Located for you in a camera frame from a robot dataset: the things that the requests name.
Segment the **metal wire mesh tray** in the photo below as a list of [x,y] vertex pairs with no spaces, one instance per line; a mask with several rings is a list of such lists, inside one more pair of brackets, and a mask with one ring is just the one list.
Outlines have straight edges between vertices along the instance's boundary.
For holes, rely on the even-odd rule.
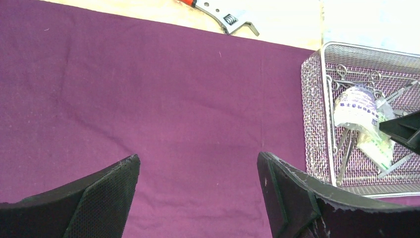
[[371,198],[419,195],[419,55],[328,42],[301,80],[309,175]]

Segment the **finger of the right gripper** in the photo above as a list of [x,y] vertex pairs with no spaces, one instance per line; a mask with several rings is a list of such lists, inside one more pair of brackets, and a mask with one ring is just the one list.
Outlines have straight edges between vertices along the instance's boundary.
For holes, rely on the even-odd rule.
[[391,119],[379,124],[379,130],[398,144],[420,154],[420,112]]

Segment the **green white gauze packet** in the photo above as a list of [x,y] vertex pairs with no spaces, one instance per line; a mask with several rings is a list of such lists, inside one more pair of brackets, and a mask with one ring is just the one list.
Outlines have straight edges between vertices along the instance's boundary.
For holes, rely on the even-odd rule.
[[391,167],[395,142],[390,136],[379,130],[381,122],[394,119],[392,107],[385,98],[375,101],[378,113],[378,122],[375,126],[376,136],[361,133],[357,141],[357,148],[362,151],[381,171],[386,171]]

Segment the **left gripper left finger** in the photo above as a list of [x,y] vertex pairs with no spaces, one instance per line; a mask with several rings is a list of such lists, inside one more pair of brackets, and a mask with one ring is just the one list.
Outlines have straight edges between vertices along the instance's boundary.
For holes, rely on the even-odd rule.
[[134,154],[55,189],[0,205],[2,238],[120,238],[140,173]]

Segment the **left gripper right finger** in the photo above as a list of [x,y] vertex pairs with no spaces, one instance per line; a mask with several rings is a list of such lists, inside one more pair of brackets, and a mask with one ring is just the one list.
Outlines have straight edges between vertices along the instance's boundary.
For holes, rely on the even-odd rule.
[[320,181],[270,152],[257,168],[275,238],[417,238],[420,209],[363,197]]

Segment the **purple cloth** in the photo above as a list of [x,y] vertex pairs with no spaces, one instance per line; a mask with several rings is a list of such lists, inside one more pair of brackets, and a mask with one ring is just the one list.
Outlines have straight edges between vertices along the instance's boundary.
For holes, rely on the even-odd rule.
[[141,160],[126,238],[269,238],[257,157],[304,170],[312,50],[0,3],[0,200]]

